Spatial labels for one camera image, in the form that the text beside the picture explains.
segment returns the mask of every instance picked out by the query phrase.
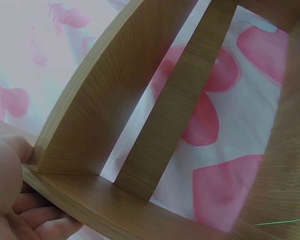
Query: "pink petal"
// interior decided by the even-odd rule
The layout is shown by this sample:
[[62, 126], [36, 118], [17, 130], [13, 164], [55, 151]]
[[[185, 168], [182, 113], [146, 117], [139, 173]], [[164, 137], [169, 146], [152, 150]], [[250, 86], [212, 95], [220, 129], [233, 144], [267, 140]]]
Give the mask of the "pink petal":
[[158, 99], [162, 89], [164, 89], [168, 78], [173, 72], [181, 54], [185, 50], [185, 47], [186, 46], [183, 45], [170, 48], [155, 72], [150, 82], [150, 86], [156, 100]]
[[230, 232], [255, 180], [262, 155], [247, 155], [193, 171], [196, 221]]
[[51, 11], [53, 12], [54, 21], [68, 25], [73, 28], [84, 28], [91, 21], [89, 17], [82, 15], [75, 8], [62, 8], [62, 4], [51, 4]]
[[224, 47], [221, 48], [204, 91], [225, 92], [233, 88], [242, 75], [235, 57]]
[[29, 95], [23, 88], [6, 89], [0, 86], [0, 120], [4, 120], [5, 110], [16, 118], [23, 117], [29, 105]]
[[288, 34], [280, 29], [275, 33], [255, 26], [244, 31], [236, 44], [245, 57], [277, 87], [284, 79]]
[[219, 118], [208, 95], [203, 91], [182, 139], [193, 146], [207, 146], [217, 141]]

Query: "wooden panel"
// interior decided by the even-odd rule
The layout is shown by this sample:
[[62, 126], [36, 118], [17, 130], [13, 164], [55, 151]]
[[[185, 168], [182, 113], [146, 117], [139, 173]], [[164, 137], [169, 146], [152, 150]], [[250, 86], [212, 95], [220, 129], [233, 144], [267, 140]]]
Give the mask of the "wooden panel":
[[38, 172], [99, 174], [197, 0], [131, 0], [63, 91], [34, 148]]
[[239, 5], [289, 33], [300, 20], [300, 0], [240, 0]]
[[252, 226], [300, 219], [300, 23], [289, 36], [284, 77], [263, 162], [233, 236], [240, 236], [245, 228], [245, 239], [262, 235], [271, 236], [266, 239], [300, 240], [300, 222]]
[[186, 129], [237, 8], [212, 0], [114, 184], [149, 200]]
[[96, 175], [23, 175], [40, 194], [67, 214], [112, 240], [222, 240], [203, 225], [133, 196]]

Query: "finger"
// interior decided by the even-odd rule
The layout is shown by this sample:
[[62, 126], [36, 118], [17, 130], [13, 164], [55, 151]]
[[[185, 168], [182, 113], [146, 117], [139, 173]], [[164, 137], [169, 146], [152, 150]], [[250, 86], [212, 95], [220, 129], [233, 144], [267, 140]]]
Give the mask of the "finger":
[[32, 155], [33, 147], [23, 136], [12, 134], [0, 137], [1, 141], [14, 150], [22, 164], [27, 163]]
[[34, 190], [28, 183], [23, 181], [20, 193], [21, 194], [36, 193], [36, 190]]
[[52, 204], [39, 193], [22, 193], [13, 205], [15, 214], [21, 214], [35, 208], [48, 207]]
[[19, 216], [31, 229], [35, 229], [45, 222], [64, 217], [65, 213], [56, 206], [46, 206], [30, 209], [19, 214]]
[[82, 228], [82, 224], [66, 216], [61, 219], [47, 221], [37, 227], [34, 232], [41, 240], [66, 240]]
[[0, 213], [3, 214], [11, 210], [22, 188], [23, 175], [19, 156], [29, 156], [29, 153], [23, 153], [28, 150], [22, 147], [23, 143], [18, 145], [17, 139], [19, 138], [14, 136], [0, 136]]

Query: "pink flower pattern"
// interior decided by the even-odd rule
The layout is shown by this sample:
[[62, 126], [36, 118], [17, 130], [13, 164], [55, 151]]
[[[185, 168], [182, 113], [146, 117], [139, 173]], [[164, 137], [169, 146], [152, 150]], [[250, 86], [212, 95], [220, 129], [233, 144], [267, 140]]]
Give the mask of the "pink flower pattern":
[[[129, 0], [109, 1], [116, 6], [116, 9], [120, 10], [129, 2]], [[71, 34], [74, 34], [75, 37], [70, 41], [74, 42], [73, 48], [79, 52], [78, 59], [81, 60], [97, 40], [97, 37], [91, 34], [82, 34], [82, 30], [85, 30], [91, 23], [91, 16], [84, 15], [77, 8], [65, 9], [62, 4], [49, 4], [48, 7], [50, 13], [47, 19], [49, 21], [52, 19], [51, 25], [55, 28], [57, 37], [64, 37], [65, 34], [61, 34], [64, 29], [71, 29]], [[27, 41], [30, 57], [29, 55], [27, 57], [33, 66], [48, 71], [51, 62], [50, 55], [48, 55], [50, 49], [45, 43], [44, 36], [40, 33], [40, 26], [34, 23], [29, 29]], [[246, 70], [243, 67], [243, 61], [247, 61], [253, 66], [261, 76], [270, 82], [269, 85], [274, 85], [274, 88], [279, 91], [283, 81], [287, 43], [288, 34], [280, 29], [276, 32], [268, 32], [251, 26], [235, 37], [234, 45], [243, 56], [243, 60], [238, 57], [237, 52], [234, 52], [234, 47], [225, 41], [188, 126], [182, 135], [179, 144], [180, 149], [191, 149], [190, 154], [184, 153], [185, 161], [190, 163], [190, 160], [193, 160], [193, 162], [201, 164], [212, 157], [195, 151], [213, 148], [219, 144], [220, 135], [225, 134], [222, 131], [224, 119], [220, 117], [222, 108], [216, 104], [216, 98], [231, 94], [232, 91], [239, 89], [238, 86], [241, 82], [245, 82]], [[158, 99], [185, 46], [186, 44], [172, 46], [153, 76], [149, 86], [154, 101]], [[5, 121], [7, 114], [14, 118], [26, 119], [30, 115], [29, 109], [33, 104], [31, 101], [32, 93], [18, 87], [18, 84], [12, 85], [16, 86], [14, 88], [3, 87], [6, 86], [3, 82], [0, 80], [0, 120]], [[129, 146], [122, 149], [121, 153], [118, 154], [117, 161], [113, 162], [114, 168], [119, 169], [122, 166], [123, 156], [126, 156], [128, 152]], [[214, 164], [204, 167], [200, 167], [200, 164], [194, 164], [192, 168], [189, 168], [191, 170], [189, 173], [192, 176], [192, 179], [188, 180], [192, 184], [194, 220], [212, 228], [229, 232], [253, 184], [263, 157], [262, 154], [263, 152], [259, 154], [248, 152], [238, 157], [221, 156], [221, 154], [218, 155], [217, 162]], [[88, 235], [93, 239], [94, 233], [88, 229], [85, 231], [89, 232]]]

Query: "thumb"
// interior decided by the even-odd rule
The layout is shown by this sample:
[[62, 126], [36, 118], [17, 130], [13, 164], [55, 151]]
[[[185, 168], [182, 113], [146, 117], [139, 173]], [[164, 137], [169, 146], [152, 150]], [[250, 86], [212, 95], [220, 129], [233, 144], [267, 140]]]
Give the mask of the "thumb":
[[11, 134], [0, 136], [0, 140], [14, 150], [22, 164], [28, 162], [32, 155], [33, 147], [23, 136]]
[[32, 147], [20, 136], [0, 136], [0, 213], [13, 206], [23, 183], [21, 163], [26, 163]]

